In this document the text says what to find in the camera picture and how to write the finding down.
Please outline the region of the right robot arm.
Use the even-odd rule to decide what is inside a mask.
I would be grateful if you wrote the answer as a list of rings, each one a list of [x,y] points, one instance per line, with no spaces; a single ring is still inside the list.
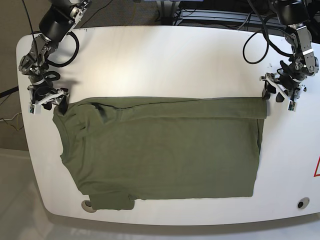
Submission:
[[[52,0],[50,3],[49,10],[39,23],[40,34],[32,37],[30,51],[22,57],[18,67],[30,81],[27,89],[30,95],[28,111],[31,114],[38,114],[41,109],[49,111],[54,105],[60,113],[66,113],[69,90],[54,87],[54,82],[58,81],[61,75],[49,67],[63,68],[76,58],[80,42],[72,30],[92,4],[90,0]],[[75,41],[75,51],[71,58],[64,63],[49,60],[49,56],[58,49],[66,36]]]

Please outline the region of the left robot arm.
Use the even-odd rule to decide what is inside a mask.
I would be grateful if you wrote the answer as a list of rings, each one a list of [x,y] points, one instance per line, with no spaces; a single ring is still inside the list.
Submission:
[[[288,99],[293,105],[301,92],[307,90],[302,82],[319,70],[319,61],[311,46],[312,34],[306,25],[310,16],[303,0],[271,0],[270,4],[280,24],[286,26],[284,37],[291,45],[292,53],[285,53],[269,42],[269,46],[277,53],[288,57],[290,64],[280,61],[278,77],[274,73],[266,73],[260,78],[264,81],[262,98],[268,100],[272,94],[277,94],[276,102],[281,103]]]

